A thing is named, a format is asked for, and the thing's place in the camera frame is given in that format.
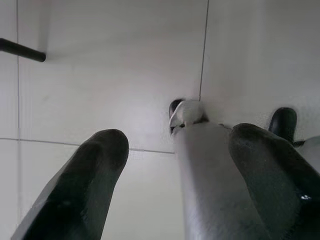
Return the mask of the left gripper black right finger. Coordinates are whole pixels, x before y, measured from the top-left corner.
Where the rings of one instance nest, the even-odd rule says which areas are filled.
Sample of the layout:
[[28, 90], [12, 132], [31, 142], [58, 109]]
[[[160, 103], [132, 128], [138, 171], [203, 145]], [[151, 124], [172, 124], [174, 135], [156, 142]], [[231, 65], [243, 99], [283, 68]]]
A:
[[287, 140], [241, 123], [229, 151], [272, 240], [320, 238], [320, 175]]

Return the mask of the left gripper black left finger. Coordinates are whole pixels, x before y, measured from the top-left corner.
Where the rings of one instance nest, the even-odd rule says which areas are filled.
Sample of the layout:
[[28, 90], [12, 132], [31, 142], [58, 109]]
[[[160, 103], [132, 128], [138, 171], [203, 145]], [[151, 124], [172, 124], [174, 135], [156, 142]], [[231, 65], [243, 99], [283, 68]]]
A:
[[99, 240], [129, 142], [118, 129], [96, 132], [50, 179], [13, 240]]

